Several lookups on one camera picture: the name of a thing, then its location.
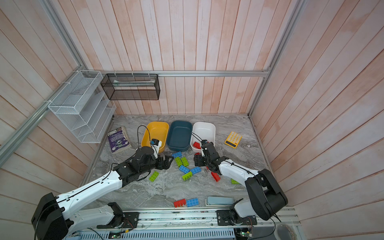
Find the red lego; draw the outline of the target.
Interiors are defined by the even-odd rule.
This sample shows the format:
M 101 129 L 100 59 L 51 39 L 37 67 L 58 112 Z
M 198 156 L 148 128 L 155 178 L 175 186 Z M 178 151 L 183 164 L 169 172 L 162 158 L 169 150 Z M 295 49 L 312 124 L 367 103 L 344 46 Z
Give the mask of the red lego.
M 212 175 L 212 177 L 214 178 L 214 180 L 215 180 L 216 182 L 219 182 L 219 181 L 221 180 L 221 177 L 220 177 L 219 174 L 214 173 L 214 172 L 211 172 L 211 175 Z
M 201 150 L 201 143 L 200 143 L 200 142 L 194 142 L 194 143 L 192 144 L 192 148 L 194 149 L 194 151 L 195 151 L 195 150 L 196 150 L 196 151 Z
M 179 208 L 179 207 L 185 206 L 186 204 L 187 204 L 186 199 L 182 199 L 182 200 L 175 201 L 174 202 L 174 207 L 175 208 Z

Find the red lego front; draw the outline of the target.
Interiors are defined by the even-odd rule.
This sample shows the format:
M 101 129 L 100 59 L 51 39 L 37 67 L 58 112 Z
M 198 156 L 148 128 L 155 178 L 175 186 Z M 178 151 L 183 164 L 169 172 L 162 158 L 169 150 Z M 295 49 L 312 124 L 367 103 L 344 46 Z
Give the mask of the red lego front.
M 182 200 L 175 201 L 174 202 L 174 207 L 175 208 L 179 208 L 179 207 L 185 206 L 186 204 L 187 204 L 186 199 L 182 199 Z

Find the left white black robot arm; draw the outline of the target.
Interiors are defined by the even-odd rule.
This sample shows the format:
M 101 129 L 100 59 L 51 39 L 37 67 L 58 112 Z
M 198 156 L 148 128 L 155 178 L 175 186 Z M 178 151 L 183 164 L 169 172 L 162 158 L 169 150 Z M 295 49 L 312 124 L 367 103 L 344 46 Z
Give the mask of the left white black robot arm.
M 36 240 L 62 240 L 79 230 L 94 226 L 119 228 L 125 225 L 126 216 L 117 203 L 109 203 L 96 209 L 84 210 L 84 206 L 100 197 L 143 180 L 144 173 L 165 169 L 159 155 L 162 142 L 150 141 L 150 146 L 138 148 L 127 160 L 112 164 L 111 170 L 100 178 L 75 190 L 58 196 L 49 193 L 40 199 L 32 217 Z

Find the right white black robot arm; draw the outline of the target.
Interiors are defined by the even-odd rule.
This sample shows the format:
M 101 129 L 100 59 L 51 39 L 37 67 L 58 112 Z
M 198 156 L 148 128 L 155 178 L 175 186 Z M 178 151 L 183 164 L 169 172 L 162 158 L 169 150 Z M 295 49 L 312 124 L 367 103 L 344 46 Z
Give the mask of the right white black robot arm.
M 285 193 L 269 170 L 252 170 L 221 157 L 214 144 L 206 140 L 202 141 L 201 151 L 194 156 L 196 167 L 207 167 L 214 175 L 230 178 L 244 186 L 248 193 L 247 199 L 235 201 L 228 210 L 217 211 L 220 226 L 255 224 L 254 216 L 267 221 L 288 204 Z

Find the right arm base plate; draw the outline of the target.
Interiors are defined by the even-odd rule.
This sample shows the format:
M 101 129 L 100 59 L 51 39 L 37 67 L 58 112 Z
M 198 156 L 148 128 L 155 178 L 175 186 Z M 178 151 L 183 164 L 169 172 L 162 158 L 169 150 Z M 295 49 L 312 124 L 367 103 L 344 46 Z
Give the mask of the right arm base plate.
M 255 216 L 240 217 L 233 210 L 217 210 L 217 222 L 219 226 L 255 226 L 257 219 Z

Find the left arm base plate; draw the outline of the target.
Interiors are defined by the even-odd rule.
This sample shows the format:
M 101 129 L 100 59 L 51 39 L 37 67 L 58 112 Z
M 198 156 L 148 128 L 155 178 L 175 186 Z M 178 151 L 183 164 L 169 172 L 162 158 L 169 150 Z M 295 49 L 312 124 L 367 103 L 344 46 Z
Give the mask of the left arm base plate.
M 138 225 L 139 215 L 139 212 L 123 212 L 122 214 L 113 217 L 108 224 L 97 225 L 97 229 L 134 229 Z

